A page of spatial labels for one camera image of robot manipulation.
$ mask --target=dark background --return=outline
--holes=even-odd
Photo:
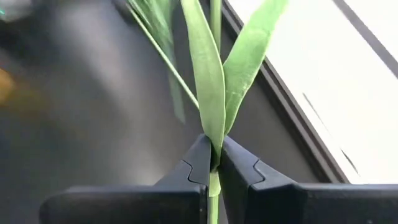
[[[174,33],[178,70],[194,90],[180,8]],[[224,32],[223,58],[231,46]],[[167,67],[110,0],[53,0],[2,24],[0,68],[46,102],[32,116],[0,110],[0,223],[38,223],[41,201],[73,185],[154,184],[202,132],[185,94],[185,124],[174,116]],[[230,136],[296,181],[318,181],[259,82]]]

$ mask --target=window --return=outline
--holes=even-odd
[[[229,0],[242,21],[250,2]],[[398,182],[397,4],[291,0],[267,53],[352,183]]]

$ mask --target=green leaf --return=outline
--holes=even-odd
[[[223,67],[226,85],[225,134],[266,56],[272,31],[288,0],[265,0],[243,27]]]
[[[172,35],[172,12],[177,0],[129,0],[136,10],[151,36],[175,65],[174,43]],[[185,123],[181,88],[178,81],[169,72],[170,94],[173,100],[176,117]]]
[[[201,124],[213,143],[216,152],[215,163],[218,165],[225,124],[223,66],[199,1],[182,0],[181,4],[188,27]]]

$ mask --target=plant stem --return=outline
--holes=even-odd
[[[222,0],[211,0],[211,32],[217,45],[218,52],[221,48],[221,5]]]
[[[146,34],[146,36],[148,36],[148,39],[150,40],[150,42],[154,45],[154,47],[156,48],[156,50],[158,51],[158,53],[160,54],[160,56],[163,58],[163,60],[166,62],[167,66],[169,67],[169,69],[171,70],[171,72],[173,73],[173,75],[176,77],[176,79],[178,80],[178,82],[181,84],[182,88],[185,90],[185,92],[187,92],[189,98],[191,99],[192,103],[199,109],[199,104],[197,99],[195,98],[195,95],[193,95],[193,93],[191,92],[191,90],[189,89],[189,87],[187,86],[187,84],[184,82],[184,80],[181,78],[180,74],[178,73],[178,71],[175,69],[174,65],[171,63],[171,61],[169,60],[169,58],[166,56],[166,54],[163,52],[163,50],[160,48],[160,46],[157,44],[156,40],[153,38],[153,36],[150,34],[150,32],[148,31],[148,29],[146,28],[146,26],[142,23],[142,21],[140,20],[139,16],[136,14],[136,12],[131,8],[130,5],[127,5],[127,7],[130,9],[131,14],[134,16],[135,20],[137,21],[137,23],[139,24],[139,26],[141,27],[141,29],[144,31],[144,33]]]
[[[219,196],[210,197],[210,223],[218,223],[218,200]]]

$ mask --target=clamp jaw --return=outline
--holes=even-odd
[[[398,185],[299,184],[228,137],[220,181],[230,224],[398,223]]]
[[[211,143],[201,135],[153,186],[73,187],[47,199],[42,224],[207,223]]]

